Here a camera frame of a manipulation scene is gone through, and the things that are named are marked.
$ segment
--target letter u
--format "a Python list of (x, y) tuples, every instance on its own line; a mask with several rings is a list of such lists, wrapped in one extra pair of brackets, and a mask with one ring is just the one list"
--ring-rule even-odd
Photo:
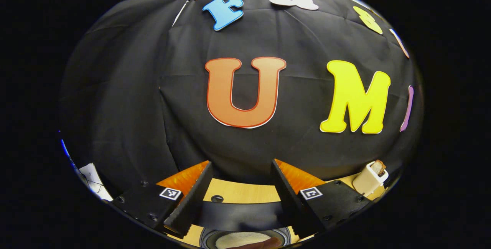
[(242, 110), (232, 103), (234, 73), (242, 65), (236, 58), (213, 59), (206, 63), (209, 73), (207, 105), (211, 116), (224, 125), (240, 128), (256, 128), (267, 123), (275, 114), (279, 71), (286, 62), (276, 57), (258, 57), (252, 67), (259, 71), (259, 87), (256, 105)]

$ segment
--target black cloth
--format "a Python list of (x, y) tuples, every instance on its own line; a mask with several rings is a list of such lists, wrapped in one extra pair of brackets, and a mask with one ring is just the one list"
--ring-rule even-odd
[[(171, 27), (184, 0), (123, 0), (84, 36), (61, 98), (67, 148), (79, 167), (95, 163), (124, 191), (204, 160), (213, 162), (216, 178), (271, 184), (273, 158), (326, 180), (359, 172), (375, 159), (390, 173), (412, 154), (423, 119), (422, 81), (388, 23), (371, 13), (383, 34), (370, 30), (353, 6), (368, 10), (351, 0), (313, 0), (319, 6), (314, 11), (243, 0), (233, 9), (244, 16), (216, 32), (214, 18), (202, 11), (211, 1), (189, 1)], [(250, 63), (263, 56), (287, 64), (279, 73), (274, 116), (254, 129), (222, 125), (207, 108), (205, 63), (241, 60), (232, 100), (250, 109), (258, 89)], [(353, 63), (365, 90), (375, 72), (389, 75), (380, 134), (363, 134), (361, 127), (351, 132), (348, 112), (344, 132), (319, 130), (333, 100), (334, 77), (326, 69), (331, 60)], [(400, 132), (409, 85), (412, 112)]]

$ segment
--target yellow letter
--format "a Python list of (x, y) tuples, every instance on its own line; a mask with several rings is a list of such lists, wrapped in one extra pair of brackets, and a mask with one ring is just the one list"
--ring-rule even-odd
[(344, 115), (349, 111), (351, 132), (355, 132), (370, 112), (367, 122), (361, 128), (365, 134), (378, 134), (384, 125), (387, 94), (390, 77), (383, 72), (375, 72), (372, 83), (365, 93), (363, 83), (356, 67), (350, 62), (334, 60), (327, 65), (334, 75), (334, 97), (329, 118), (321, 122), (322, 132), (341, 133), (346, 129)]
[(358, 6), (353, 6), (353, 9), (356, 11), (356, 13), (360, 14), (360, 19), (365, 23), (368, 28), (377, 32), (378, 34), (382, 34), (382, 29), (379, 25), (377, 25), (372, 15), (368, 14), (367, 11), (359, 8)]

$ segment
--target letter f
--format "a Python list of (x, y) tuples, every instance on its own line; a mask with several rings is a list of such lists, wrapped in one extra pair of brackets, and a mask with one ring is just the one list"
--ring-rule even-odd
[(244, 2), (242, 0), (228, 0), (228, 2), (213, 0), (203, 7), (203, 11), (208, 10), (212, 14), (216, 22), (213, 29), (219, 31), (244, 15), (243, 11), (233, 11), (230, 7), (241, 7), (243, 5)]

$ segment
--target screw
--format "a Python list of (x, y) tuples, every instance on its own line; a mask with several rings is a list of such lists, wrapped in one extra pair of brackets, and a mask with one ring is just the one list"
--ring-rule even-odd
[(157, 221), (157, 216), (155, 214), (148, 214), (148, 217), (152, 219), (153, 221)]
[(220, 195), (213, 195), (212, 196), (212, 202), (223, 202), (223, 197)]

